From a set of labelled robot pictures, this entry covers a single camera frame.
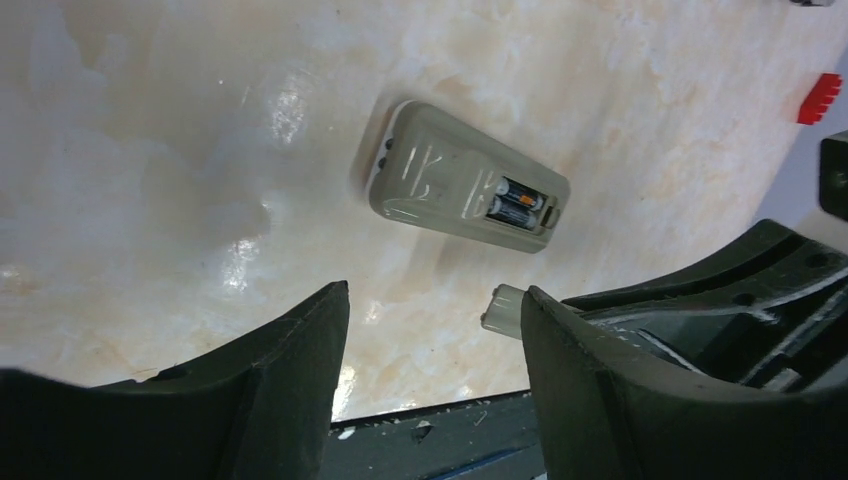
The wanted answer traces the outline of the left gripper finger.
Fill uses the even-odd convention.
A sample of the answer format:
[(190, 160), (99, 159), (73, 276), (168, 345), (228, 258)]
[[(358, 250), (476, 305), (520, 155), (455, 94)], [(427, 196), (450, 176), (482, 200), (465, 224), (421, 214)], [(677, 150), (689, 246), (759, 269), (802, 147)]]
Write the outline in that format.
[(314, 479), (331, 424), (349, 289), (143, 381), (1, 372), (5, 479)]

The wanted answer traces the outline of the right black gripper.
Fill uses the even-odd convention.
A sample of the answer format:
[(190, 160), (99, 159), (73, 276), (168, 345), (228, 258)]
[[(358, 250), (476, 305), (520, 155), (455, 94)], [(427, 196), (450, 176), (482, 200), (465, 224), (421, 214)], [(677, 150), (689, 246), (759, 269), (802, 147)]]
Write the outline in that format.
[(818, 203), (823, 211), (848, 220), (848, 131), (824, 138), (819, 146)]

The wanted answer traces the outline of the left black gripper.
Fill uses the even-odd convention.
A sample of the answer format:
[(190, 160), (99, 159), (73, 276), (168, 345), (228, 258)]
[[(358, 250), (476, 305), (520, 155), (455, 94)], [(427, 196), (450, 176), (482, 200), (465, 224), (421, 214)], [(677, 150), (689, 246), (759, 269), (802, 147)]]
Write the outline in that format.
[(581, 318), (534, 286), (521, 310), (550, 478), (846, 477), (846, 389), (766, 391), (846, 359), (846, 254), (762, 220), (689, 267), (563, 303)]

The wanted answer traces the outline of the grey remote battery cover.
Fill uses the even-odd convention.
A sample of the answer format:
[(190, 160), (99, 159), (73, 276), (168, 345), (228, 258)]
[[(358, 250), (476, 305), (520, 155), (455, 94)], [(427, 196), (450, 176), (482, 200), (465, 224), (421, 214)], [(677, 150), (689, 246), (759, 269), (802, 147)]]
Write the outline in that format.
[(521, 314), (525, 291), (507, 284), (498, 285), (480, 317), (484, 330), (516, 340), (522, 339)]

